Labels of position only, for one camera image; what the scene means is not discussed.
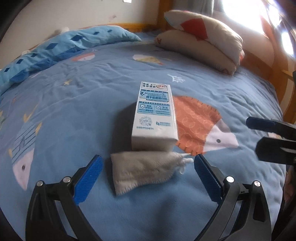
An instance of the fabric pouch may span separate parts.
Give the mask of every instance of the fabric pouch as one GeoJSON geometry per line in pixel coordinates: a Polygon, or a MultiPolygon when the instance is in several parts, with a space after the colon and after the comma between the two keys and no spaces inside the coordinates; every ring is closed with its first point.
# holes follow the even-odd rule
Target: fabric pouch
{"type": "Polygon", "coordinates": [[[192,163],[190,154],[162,151],[131,151],[111,154],[113,182],[117,195],[145,184],[169,180],[176,169],[181,174],[192,163]]]}

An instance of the pillow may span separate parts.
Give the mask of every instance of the pillow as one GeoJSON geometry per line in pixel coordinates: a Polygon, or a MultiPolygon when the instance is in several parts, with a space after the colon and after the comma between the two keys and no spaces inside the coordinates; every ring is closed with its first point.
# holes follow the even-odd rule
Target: pillow
{"type": "Polygon", "coordinates": [[[156,46],[179,52],[204,62],[225,74],[233,75],[237,67],[231,59],[209,42],[180,30],[169,30],[155,38],[156,46]]]}
{"type": "Polygon", "coordinates": [[[165,19],[173,28],[208,41],[230,58],[236,66],[240,65],[244,57],[242,38],[226,24],[202,14],[181,10],[166,12],[165,19]]]}
{"type": "Polygon", "coordinates": [[[13,83],[20,83],[30,74],[77,55],[81,50],[123,41],[141,39],[119,26],[98,26],[59,34],[40,44],[30,53],[15,59],[0,71],[0,95],[13,83]]]}

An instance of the wooden bed frame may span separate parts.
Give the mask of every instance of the wooden bed frame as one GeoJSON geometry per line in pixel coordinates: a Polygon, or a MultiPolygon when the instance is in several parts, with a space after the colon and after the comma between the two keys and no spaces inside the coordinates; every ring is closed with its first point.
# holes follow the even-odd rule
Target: wooden bed frame
{"type": "MultiPolygon", "coordinates": [[[[147,32],[156,29],[166,31],[172,29],[164,18],[164,13],[171,10],[173,7],[173,0],[160,0],[157,24],[141,24],[141,23],[113,23],[106,25],[117,25],[130,32],[147,32]]],[[[244,50],[245,58],[241,65],[251,70],[258,76],[270,81],[276,90],[278,102],[283,110],[284,121],[296,124],[296,91],[295,84],[292,78],[292,73],[288,71],[288,58],[281,48],[281,40],[276,37],[267,21],[262,21],[263,30],[270,39],[274,48],[274,63],[272,67],[259,59],[254,54],[244,50]]]]}

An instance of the gray curtain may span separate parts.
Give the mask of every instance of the gray curtain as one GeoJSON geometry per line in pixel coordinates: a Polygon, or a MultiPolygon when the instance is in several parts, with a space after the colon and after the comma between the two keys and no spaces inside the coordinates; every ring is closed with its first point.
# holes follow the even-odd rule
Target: gray curtain
{"type": "Polygon", "coordinates": [[[214,11],[214,0],[175,0],[174,9],[188,10],[211,17],[214,11]]]}

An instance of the stacked pillow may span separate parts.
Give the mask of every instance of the stacked pillow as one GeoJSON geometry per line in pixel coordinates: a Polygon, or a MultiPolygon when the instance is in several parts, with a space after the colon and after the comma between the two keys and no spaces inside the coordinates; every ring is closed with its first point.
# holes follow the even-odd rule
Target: stacked pillow
{"type": "Polygon", "coordinates": [[[202,14],[171,10],[167,22],[177,30],[159,34],[159,47],[189,55],[233,75],[244,57],[242,38],[224,23],[202,14]]]}

